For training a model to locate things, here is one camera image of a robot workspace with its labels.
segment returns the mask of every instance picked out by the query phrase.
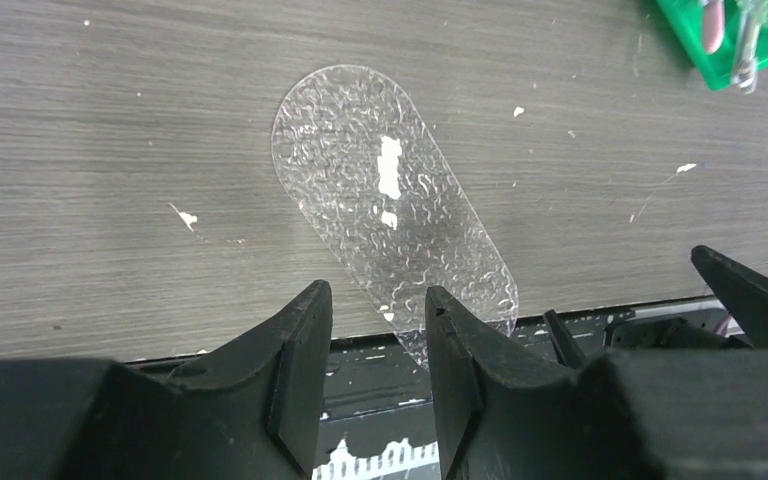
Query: gray wood surface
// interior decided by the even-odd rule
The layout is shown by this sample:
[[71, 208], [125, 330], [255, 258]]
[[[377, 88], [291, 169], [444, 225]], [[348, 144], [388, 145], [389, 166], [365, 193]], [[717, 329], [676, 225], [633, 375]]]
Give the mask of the gray wood surface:
[[335, 63], [409, 91], [522, 315], [702, 294], [698, 243], [768, 274], [768, 71], [709, 92], [651, 0], [0, 0], [0, 356], [211, 349], [315, 278], [385, 331], [270, 155]]

